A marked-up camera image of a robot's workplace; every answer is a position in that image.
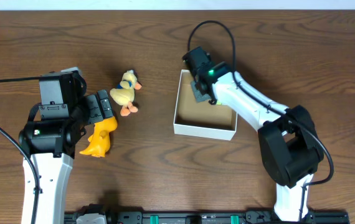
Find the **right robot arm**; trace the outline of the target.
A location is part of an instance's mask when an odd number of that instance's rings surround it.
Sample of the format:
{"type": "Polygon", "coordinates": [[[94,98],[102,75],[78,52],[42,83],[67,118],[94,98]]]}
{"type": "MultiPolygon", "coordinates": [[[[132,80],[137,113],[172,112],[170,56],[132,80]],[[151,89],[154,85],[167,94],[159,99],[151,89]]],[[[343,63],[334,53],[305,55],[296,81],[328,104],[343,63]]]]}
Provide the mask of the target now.
{"type": "Polygon", "coordinates": [[[228,106],[256,130],[263,166],[277,185],[274,214],[280,221],[303,221],[307,191],[326,150],[308,110],[271,100],[224,62],[184,62],[196,98],[228,106]]]}

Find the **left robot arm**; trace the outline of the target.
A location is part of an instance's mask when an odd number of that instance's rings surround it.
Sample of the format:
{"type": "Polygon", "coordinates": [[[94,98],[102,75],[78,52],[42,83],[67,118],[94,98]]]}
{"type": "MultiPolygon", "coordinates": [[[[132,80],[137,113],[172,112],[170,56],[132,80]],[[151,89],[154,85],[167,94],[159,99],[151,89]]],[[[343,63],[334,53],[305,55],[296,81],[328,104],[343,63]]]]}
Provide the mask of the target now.
{"type": "Polygon", "coordinates": [[[117,128],[106,90],[78,97],[61,91],[43,91],[42,102],[32,107],[19,143],[27,158],[24,168],[22,223],[63,223],[65,194],[75,158],[75,146],[94,126],[83,155],[105,157],[110,133],[117,128]]]}

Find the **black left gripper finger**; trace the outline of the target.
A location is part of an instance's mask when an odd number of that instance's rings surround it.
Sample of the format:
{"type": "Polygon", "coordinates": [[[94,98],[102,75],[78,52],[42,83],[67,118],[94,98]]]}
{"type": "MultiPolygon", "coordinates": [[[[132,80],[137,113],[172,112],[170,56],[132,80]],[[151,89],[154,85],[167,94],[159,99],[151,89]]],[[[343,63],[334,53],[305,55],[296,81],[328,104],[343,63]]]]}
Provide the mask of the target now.
{"type": "Polygon", "coordinates": [[[106,90],[97,91],[99,99],[99,108],[101,109],[103,118],[113,117],[113,110],[111,108],[110,99],[106,90]]]}
{"type": "Polygon", "coordinates": [[[99,99],[96,94],[88,95],[84,98],[84,105],[88,110],[88,124],[95,124],[103,121],[102,111],[99,105],[99,99]]]}

